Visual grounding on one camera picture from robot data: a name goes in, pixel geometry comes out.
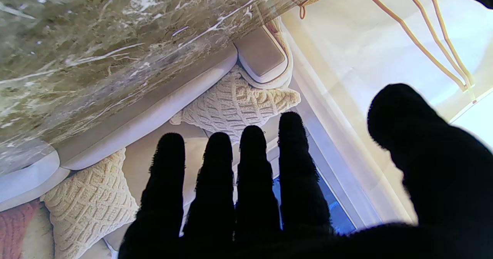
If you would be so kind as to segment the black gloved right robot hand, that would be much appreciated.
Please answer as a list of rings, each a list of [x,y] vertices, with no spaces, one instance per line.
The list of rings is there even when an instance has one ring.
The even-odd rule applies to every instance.
[[[232,145],[217,132],[205,148],[185,226],[183,137],[160,138],[136,220],[120,259],[491,259],[491,150],[450,125],[407,84],[373,98],[367,127],[402,171],[417,224],[384,223],[341,236],[309,152],[300,115],[283,113],[278,131],[281,205],[260,127],[240,140],[238,200]]]

